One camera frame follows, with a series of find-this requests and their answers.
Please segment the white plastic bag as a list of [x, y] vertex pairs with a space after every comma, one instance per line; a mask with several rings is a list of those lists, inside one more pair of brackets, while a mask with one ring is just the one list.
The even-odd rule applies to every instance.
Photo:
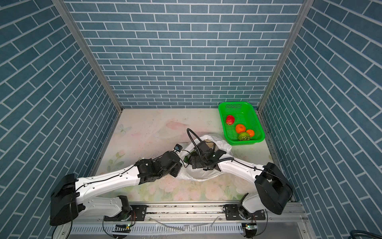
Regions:
[[206, 134], [182, 149], [185, 165], [177, 179], [203, 182], [222, 175], [218, 162], [232, 158], [232, 146], [218, 134]]

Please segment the red toy fruit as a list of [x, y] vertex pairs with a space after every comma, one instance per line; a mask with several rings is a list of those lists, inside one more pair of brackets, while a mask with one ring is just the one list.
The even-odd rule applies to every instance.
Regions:
[[226, 117], [226, 121], [225, 121], [225, 123], [226, 123], [227, 125], [233, 125], [233, 124], [235, 123], [235, 117], [232, 116], [232, 115], [228, 115], [228, 116]]

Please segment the green plastic basket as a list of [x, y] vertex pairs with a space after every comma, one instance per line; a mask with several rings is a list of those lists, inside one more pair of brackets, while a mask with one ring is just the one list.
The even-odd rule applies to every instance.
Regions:
[[[265, 139], [265, 133], [256, 115], [255, 109], [251, 104], [247, 102], [225, 102], [219, 105], [218, 110], [224, 136], [230, 145], [255, 144], [262, 142]], [[235, 117], [235, 123], [233, 125], [227, 125], [225, 123], [228, 115]], [[246, 130], [252, 129], [255, 132], [255, 136], [247, 141], [239, 141], [238, 133], [235, 130], [237, 124], [245, 125]]]

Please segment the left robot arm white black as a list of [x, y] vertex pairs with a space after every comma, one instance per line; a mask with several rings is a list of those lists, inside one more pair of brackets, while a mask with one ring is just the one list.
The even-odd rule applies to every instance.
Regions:
[[182, 160], [173, 151], [154, 159], [140, 159], [133, 165], [111, 173], [77, 178], [68, 174], [61, 178], [50, 196], [50, 225], [71, 222], [87, 211], [85, 202], [99, 195], [128, 186], [154, 182], [166, 175], [178, 176]]

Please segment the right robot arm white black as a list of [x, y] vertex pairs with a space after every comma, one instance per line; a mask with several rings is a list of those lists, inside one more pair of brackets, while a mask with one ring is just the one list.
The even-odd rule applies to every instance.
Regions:
[[255, 193], [245, 193], [238, 204], [238, 212], [249, 219], [256, 211], [268, 210], [282, 214], [293, 195], [293, 188], [280, 169], [273, 163], [259, 165], [240, 160], [225, 150], [210, 146], [214, 142], [191, 143], [184, 151], [192, 171], [217, 171], [235, 175], [256, 187]]

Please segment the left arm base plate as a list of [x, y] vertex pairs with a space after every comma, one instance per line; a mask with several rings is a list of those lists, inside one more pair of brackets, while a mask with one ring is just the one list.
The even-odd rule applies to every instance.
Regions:
[[141, 222], [144, 221], [147, 205], [132, 205], [129, 210], [122, 210], [114, 217], [104, 216], [106, 222]]

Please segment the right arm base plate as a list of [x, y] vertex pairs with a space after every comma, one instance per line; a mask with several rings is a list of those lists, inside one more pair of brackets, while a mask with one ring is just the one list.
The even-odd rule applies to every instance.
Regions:
[[248, 212], [243, 206], [239, 204], [225, 204], [223, 206], [223, 212], [227, 221], [238, 220], [265, 220], [265, 211], [259, 210], [254, 213]]

